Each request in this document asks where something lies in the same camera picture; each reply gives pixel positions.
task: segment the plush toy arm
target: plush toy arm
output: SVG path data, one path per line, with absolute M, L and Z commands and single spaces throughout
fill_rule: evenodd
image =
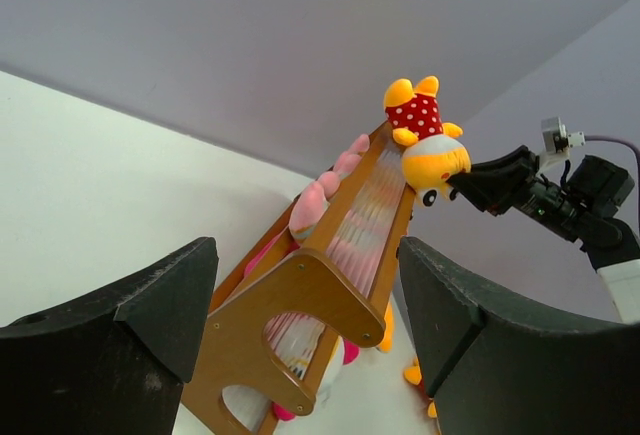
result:
M 444 122 L 442 124 L 442 129 L 444 134 L 451 138 L 458 138 L 464 133 L 461 127 L 451 122 Z
M 393 140 L 404 147 L 411 147 L 418 143 L 418 136 L 406 128 L 396 128 L 392 132 Z

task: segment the wooden rack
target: wooden rack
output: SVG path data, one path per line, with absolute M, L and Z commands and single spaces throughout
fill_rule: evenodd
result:
M 251 433 L 225 405 L 225 387 L 252 387 L 290 412 L 308 415 L 338 335 L 363 348 L 375 347 L 382 340 L 383 314 L 397 269 L 396 250 L 411 218 L 415 192 L 406 185 L 401 189 L 367 296 L 325 254 L 381 154 L 393 145 L 390 132 L 383 124 L 371 134 L 370 149 L 342 182 L 329 209 L 299 250 L 284 256 L 293 241 L 287 223 L 294 201 L 216 289 L 194 377 L 182 398 L 216 435 Z M 276 236 L 277 241 L 243 279 L 249 261 Z M 304 379 L 284 365 L 264 335 L 269 320 L 288 312 L 308 314 L 326 325 Z M 271 434 L 277 423 L 269 411 L 257 433 Z

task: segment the wooden side panel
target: wooden side panel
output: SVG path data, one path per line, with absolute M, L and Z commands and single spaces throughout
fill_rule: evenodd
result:
M 249 434 L 224 404 L 226 386 L 255 388 L 299 415 L 313 410 L 317 387 L 291 373 L 266 343 L 264 327 L 276 315 L 308 313 L 363 347 L 376 346 L 384 335 L 380 313 L 313 250 L 300 249 L 240 297 L 242 303 L 232 297 L 208 318 L 193 381 L 183 393 L 187 408 L 219 435 Z
M 371 302 L 371 306 L 380 313 L 384 313 L 387 303 L 389 302 L 389 297 L 391 296 L 391 289 L 393 288 L 393 282 L 398 269 L 397 249 L 400 245 L 400 239 L 407 233 L 413 212 L 415 196 L 416 192 L 408 185 L 405 185 L 398 210 L 393 219 L 389 238 L 387 238 L 387 243 L 380 258 L 380 264 L 376 270 L 373 285 L 371 286 L 369 302 Z

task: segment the plush toy foot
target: plush toy foot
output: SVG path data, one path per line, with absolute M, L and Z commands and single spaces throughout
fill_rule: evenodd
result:
M 442 130 L 444 131 L 445 135 L 451 138 L 458 138 L 462 136 L 462 134 L 464 133 L 464 130 L 462 130 L 462 127 L 459 127 L 455 123 L 451 123 L 451 122 L 444 122 L 442 124 Z
M 324 172 L 318 177 L 318 183 L 322 185 L 324 197 L 329 200 L 340 188 L 340 175 L 334 171 Z
M 311 182 L 300 194 L 291 211 L 289 230 L 293 238 L 301 244 L 311 234 L 327 209 L 324 188 L 320 182 Z
M 415 96 L 411 80 L 401 78 L 393 82 L 384 94 L 384 107 L 397 107 Z
M 353 173 L 361 159 L 362 157 L 355 153 L 343 152 L 333 166 L 333 171 L 338 174 L 340 180 L 344 180 Z
M 369 135 L 360 135 L 356 141 L 351 144 L 347 152 L 362 155 L 369 150 Z
M 345 340 L 344 341 L 344 359 L 342 360 L 342 364 L 349 365 L 356 358 L 358 358 L 358 355 L 360 355 L 360 347 Z
M 411 385 L 420 385 L 422 381 L 422 372 L 420 372 L 420 367 L 413 366 L 405 369 L 404 379 L 409 382 Z
M 378 350 L 384 353 L 389 353 L 391 351 L 391 347 L 393 346 L 393 331 L 395 328 L 395 324 L 393 321 L 393 308 L 391 308 L 391 303 L 387 304 L 387 309 L 384 312 L 384 322 L 387 327 L 384 330 L 384 337 L 378 345 Z
M 280 405 L 273 404 L 273 413 L 275 414 L 278 420 L 283 422 L 289 422 L 296 418 L 296 416 L 288 410 L 285 410 Z
M 429 418 L 438 418 L 438 412 L 436 411 L 436 402 L 431 402 L 427 408 L 427 416 Z

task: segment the gray wall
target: gray wall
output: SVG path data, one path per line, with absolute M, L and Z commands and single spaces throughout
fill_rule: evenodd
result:
M 0 69 L 317 175 L 395 78 L 464 121 L 626 1 L 2 0 Z
M 463 142 L 476 161 L 520 144 L 542 148 L 540 121 L 560 116 L 571 131 L 620 136 L 640 143 L 640 0 L 632 0 L 465 124 Z M 611 160 L 638 180 L 631 152 L 588 144 L 573 151 Z M 554 180 L 558 180 L 557 171 Z M 637 229 L 637 189 L 620 218 Z M 570 245 L 518 212 L 501 218 L 466 202 L 441 202 L 418 212 L 416 235 L 461 265 L 551 306 L 615 319 L 611 300 L 579 245 Z

